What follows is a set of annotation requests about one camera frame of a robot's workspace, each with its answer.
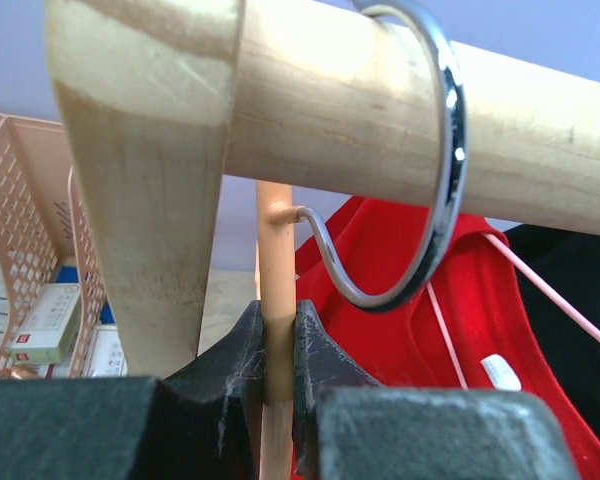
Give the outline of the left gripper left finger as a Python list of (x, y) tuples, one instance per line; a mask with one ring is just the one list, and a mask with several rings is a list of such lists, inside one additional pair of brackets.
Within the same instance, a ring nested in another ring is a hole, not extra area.
[(0, 479), (255, 479), (263, 320), (166, 379), (0, 380)]

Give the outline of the orange hanger with metal hook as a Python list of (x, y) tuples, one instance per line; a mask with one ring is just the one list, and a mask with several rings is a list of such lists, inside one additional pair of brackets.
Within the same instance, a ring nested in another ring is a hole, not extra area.
[(264, 407), (260, 450), (262, 479), (287, 479), (292, 463), (294, 321), (296, 280), (294, 225), (306, 220), (336, 289), (357, 308), (373, 313), (409, 300), (432, 277), (450, 244), (468, 170), (468, 126), (460, 67), (443, 29), (417, 1), (357, 1), (368, 17), (391, 15), (414, 33), (435, 81), (439, 169), (434, 202), (411, 264), (389, 290), (370, 295), (345, 271), (322, 218), (292, 203), (289, 185), (258, 181), (257, 291), (264, 320)]

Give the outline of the pink wire hanger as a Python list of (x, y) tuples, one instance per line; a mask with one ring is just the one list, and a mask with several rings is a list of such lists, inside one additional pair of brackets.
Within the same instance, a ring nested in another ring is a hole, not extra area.
[(436, 387), (494, 388), (563, 397), (537, 343), (519, 289), (523, 274), (600, 344), (600, 330), (498, 235), (462, 238), (428, 284), (415, 324)]

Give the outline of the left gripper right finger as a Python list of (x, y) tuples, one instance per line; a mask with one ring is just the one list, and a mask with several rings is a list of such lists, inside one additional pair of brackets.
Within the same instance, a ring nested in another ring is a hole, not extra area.
[(305, 479), (577, 479), (538, 398), (498, 390), (390, 388), (325, 331), (295, 320), (293, 443)]

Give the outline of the red t shirt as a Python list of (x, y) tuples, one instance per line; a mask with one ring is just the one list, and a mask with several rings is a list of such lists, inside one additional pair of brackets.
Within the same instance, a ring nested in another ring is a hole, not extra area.
[(380, 383), (532, 394), (600, 479), (600, 237), (463, 214), (432, 277), (379, 311), (337, 290), (315, 239), (295, 261), (299, 298)]

